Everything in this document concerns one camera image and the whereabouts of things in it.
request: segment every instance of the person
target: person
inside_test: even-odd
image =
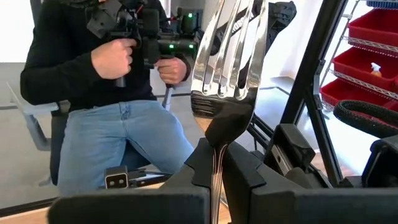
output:
[[[159,0],[146,7],[166,18]],[[61,196],[96,190],[104,185],[104,170],[121,164],[133,169],[149,161],[174,173],[193,152],[178,119],[152,94],[142,47],[134,48],[133,39],[97,38],[86,28],[87,16],[84,9],[44,1],[21,73],[21,95],[29,103],[71,104],[60,155]],[[179,84],[190,73],[184,57],[155,66],[166,84]],[[115,86],[120,77],[125,88]],[[142,159],[133,161],[136,154]]]

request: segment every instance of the gray floor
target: gray floor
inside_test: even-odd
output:
[[[17,83],[21,63],[0,63],[0,107],[9,104],[9,94],[5,82]],[[165,86],[158,75],[153,73],[152,86],[156,95],[162,95]],[[279,86],[289,92],[292,80],[289,78],[272,79],[269,86]],[[185,83],[178,87],[174,93],[188,93],[190,84]],[[261,90],[256,106],[256,114],[269,126],[274,128],[280,121],[288,95],[278,88]],[[183,124],[188,140],[196,146],[203,133],[196,126],[190,111],[189,96],[176,96],[172,98],[171,111],[176,114]],[[318,149],[314,138],[313,129],[308,125],[304,113],[299,124],[299,129],[313,146]],[[50,133],[50,116],[45,114],[39,117],[44,132]],[[254,140],[249,133],[244,133],[237,142],[248,150],[254,149]],[[19,110],[0,110],[0,208],[34,202],[46,198],[56,197],[55,187],[39,187],[40,180],[49,172],[49,153],[36,150],[25,121]]]

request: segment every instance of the man's left hand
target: man's left hand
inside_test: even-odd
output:
[[[160,78],[166,84],[179,84],[187,73],[187,65],[179,58],[160,59],[155,63]]]

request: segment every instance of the camera rig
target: camera rig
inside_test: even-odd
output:
[[[200,30],[203,10],[179,7],[176,16],[161,18],[158,9],[145,7],[150,5],[148,0],[60,2],[71,7],[89,9],[91,18],[87,29],[100,39],[135,39],[137,48],[142,47],[146,68],[153,68],[153,64],[160,58],[196,56],[199,38],[203,33]],[[124,77],[116,80],[116,86],[126,86]]]

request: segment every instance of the metal shelving rack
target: metal shelving rack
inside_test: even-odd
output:
[[[377,1],[377,2],[396,2],[396,3],[398,3],[398,0],[372,0],[372,1]],[[342,34],[340,35],[340,39],[339,39],[339,41],[337,43],[337,46],[336,46],[336,48],[335,48],[335,50],[333,52],[333,55],[331,57],[334,58],[336,56],[337,51],[338,51],[342,41],[347,41],[348,43],[355,43],[355,44],[359,44],[359,45],[364,46],[364,47],[360,47],[360,46],[353,46],[353,47],[358,47],[358,48],[361,48],[361,49],[364,49],[364,50],[370,50],[370,51],[375,52],[375,53],[384,54],[384,55],[388,55],[390,57],[397,57],[398,58],[398,56],[391,54],[391,52],[398,53],[398,47],[345,36],[345,33],[347,31],[347,28],[348,28],[348,24],[351,21],[351,19],[353,18],[353,14],[355,12],[355,9],[356,9],[356,7],[358,6],[358,4],[360,2],[365,2],[365,0],[356,0],[351,13],[342,15],[341,18],[347,18],[346,25],[345,25],[345,28],[342,31]],[[367,49],[366,47],[372,47],[374,49],[380,49],[380,51]],[[359,86],[361,88],[365,88],[365,89],[371,91],[374,94],[378,94],[378,95],[381,95],[381,96],[384,96],[384,97],[387,97],[387,98],[391,98],[391,99],[395,99],[395,100],[398,101],[398,94],[397,93],[393,93],[391,91],[384,90],[384,89],[379,88],[377,86],[374,86],[374,85],[372,85],[370,83],[366,83],[364,81],[358,80],[358,79],[353,78],[351,76],[348,76],[346,74],[334,71],[333,69],[330,68],[331,65],[332,65],[332,62],[330,61],[328,66],[327,66],[327,68],[326,68],[326,70],[325,70],[323,78],[322,78],[322,80],[320,82],[320,86],[323,86],[323,83],[325,81],[326,76],[329,73],[332,73],[336,77],[342,78],[342,79],[348,81],[349,83],[351,83],[353,85]],[[322,104],[324,105],[326,111],[333,110],[333,106],[330,105],[329,103],[323,101]]]

